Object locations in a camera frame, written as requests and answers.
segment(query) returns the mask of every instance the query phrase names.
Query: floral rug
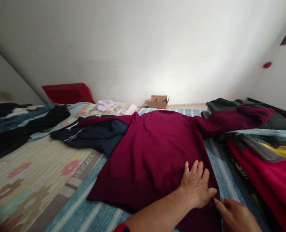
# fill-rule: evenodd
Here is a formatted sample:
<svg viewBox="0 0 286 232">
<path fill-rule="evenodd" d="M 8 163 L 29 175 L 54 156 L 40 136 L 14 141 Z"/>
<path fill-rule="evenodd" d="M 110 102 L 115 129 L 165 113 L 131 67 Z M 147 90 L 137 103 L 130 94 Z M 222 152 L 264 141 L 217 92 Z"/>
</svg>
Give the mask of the floral rug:
<svg viewBox="0 0 286 232">
<path fill-rule="evenodd" d="M 104 113 L 93 109 L 94 105 L 86 106 L 63 126 L 78 117 L 118 115 L 124 105 Z M 33 224 L 37 226 L 30 230 L 41 231 L 38 226 L 54 217 L 43 217 L 46 208 L 51 206 L 45 215 L 54 210 L 56 214 L 54 202 L 64 204 L 101 157 L 93 149 L 70 148 L 46 136 L 0 159 L 6 163 L 0 168 L 0 231 L 27 231 Z"/>
</svg>

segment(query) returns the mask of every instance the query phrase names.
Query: lavender clothing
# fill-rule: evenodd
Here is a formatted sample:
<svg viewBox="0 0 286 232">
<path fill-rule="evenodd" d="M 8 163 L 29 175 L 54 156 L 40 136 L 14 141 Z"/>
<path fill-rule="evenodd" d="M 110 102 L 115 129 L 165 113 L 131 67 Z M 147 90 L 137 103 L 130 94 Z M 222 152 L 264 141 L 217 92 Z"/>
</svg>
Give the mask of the lavender clothing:
<svg viewBox="0 0 286 232">
<path fill-rule="evenodd" d="M 98 103 L 94 106 L 94 109 L 104 112 L 118 103 L 118 101 L 114 102 L 112 100 L 99 100 Z"/>
</svg>

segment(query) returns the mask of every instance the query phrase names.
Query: red wall object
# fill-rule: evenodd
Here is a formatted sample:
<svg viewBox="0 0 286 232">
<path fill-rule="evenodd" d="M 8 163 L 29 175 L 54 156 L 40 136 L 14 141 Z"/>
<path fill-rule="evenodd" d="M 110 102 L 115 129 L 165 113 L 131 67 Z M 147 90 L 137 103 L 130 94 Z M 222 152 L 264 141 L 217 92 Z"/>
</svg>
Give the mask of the red wall object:
<svg viewBox="0 0 286 232">
<path fill-rule="evenodd" d="M 90 102 L 94 104 L 90 89 L 84 83 L 42 86 L 52 103 L 75 104 Z"/>
<path fill-rule="evenodd" d="M 264 68 L 268 68 L 272 65 L 272 62 L 267 62 L 266 64 L 263 65 Z"/>
</svg>

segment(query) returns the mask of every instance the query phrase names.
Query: striped mat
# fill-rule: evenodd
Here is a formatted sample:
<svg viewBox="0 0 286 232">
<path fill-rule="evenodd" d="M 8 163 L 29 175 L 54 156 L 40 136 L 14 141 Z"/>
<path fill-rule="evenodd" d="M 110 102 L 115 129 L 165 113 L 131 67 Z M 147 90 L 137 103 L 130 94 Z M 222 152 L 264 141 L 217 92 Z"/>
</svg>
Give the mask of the striped mat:
<svg viewBox="0 0 286 232">
<path fill-rule="evenodd" d="M 140 115 L 157 109 L 143 108 Z M 188 116 L 200 116 L 201 110 L 178 109 L 176 111 Z M 269 232 L 268 224 L 244 186 L 240 175 L 233 163 L 226 156 L 222 145 L 213 139 L 204 141 L 207 154 L 210 158 L 215 173 L 221 198 L 231 197 L 244 204 L 255 216 L 262 231 Z M 131 215 L 121 209 L 112 207 L 102 202 L 86 201 L 86 197 L 92 189 L 98 173 L 106 162 L 102 158 L 89 176 L 79 186 L 74 195 L 51 221 L 45 231 L 100 231 L 110 232 L 118 224 L 124 222 Z"/>
</svg>

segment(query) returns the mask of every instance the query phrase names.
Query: white cloth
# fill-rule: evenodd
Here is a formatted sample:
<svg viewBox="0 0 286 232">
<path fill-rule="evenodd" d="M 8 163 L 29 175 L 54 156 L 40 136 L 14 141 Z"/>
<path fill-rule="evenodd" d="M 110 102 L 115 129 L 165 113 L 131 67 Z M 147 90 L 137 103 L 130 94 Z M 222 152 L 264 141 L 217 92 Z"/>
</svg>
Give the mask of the white cloth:
<svg viewBox="0 0 286 232">
<path fill-rule="evenodd" d="M 0 117 L 0 119 L 7 119 L 16 115 L 21 115 L 26 113 L 29 113 L 29 111 L 26 110 L 25 108 L 14 108 L 10 114 L 6 115 L 5 117 Z"/>
<path fill-rule="evenodd" d="M 99 100 L 98 103 L 94 106 L 94 109 L 104 112 L 118 103 L 118 101 L 114 102 L 112 100 Z"/>
</svg>

